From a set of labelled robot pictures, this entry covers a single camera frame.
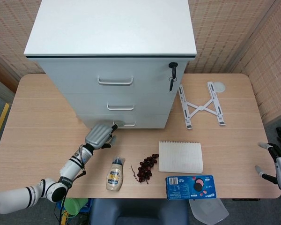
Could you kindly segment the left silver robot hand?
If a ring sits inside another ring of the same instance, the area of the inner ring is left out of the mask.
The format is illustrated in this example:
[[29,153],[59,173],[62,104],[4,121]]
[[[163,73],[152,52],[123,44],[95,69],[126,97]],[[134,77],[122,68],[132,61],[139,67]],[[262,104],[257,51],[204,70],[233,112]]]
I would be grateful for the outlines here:
[[96,124],[86,135],[85,146],[94,150],[111,148],[116,141],[116,136],[113,136],[112,133],[117,129],[117,124],[114,124],[113,126]]

